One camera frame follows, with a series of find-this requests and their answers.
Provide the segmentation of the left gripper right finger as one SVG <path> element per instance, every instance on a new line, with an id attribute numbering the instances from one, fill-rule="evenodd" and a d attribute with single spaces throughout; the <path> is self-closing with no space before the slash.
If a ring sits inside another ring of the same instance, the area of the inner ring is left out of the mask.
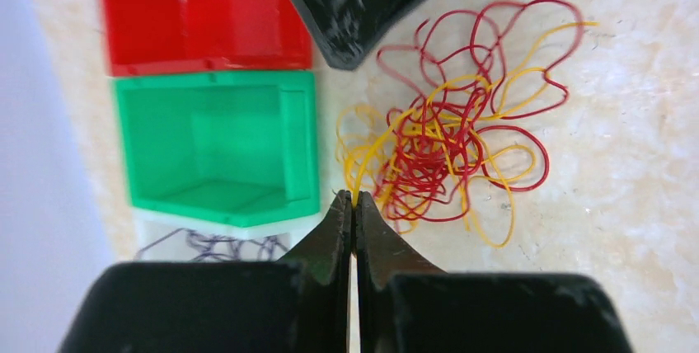
<path id="1" fill-rule="evenodd" d="M 571 273 L 448 273 L 356 197 L 354 253 L 364 352 L 629 352 L 602 286 Z"/>

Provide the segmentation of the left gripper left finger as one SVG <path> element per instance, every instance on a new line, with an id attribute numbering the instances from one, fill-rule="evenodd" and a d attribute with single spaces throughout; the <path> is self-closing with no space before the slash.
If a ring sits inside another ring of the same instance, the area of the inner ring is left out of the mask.
<path id="1" fill-rule="evenodd" d="M 276 261 L 111 266 L 87 292 L 62 352 L 346 352 L 352 205 Z"/>

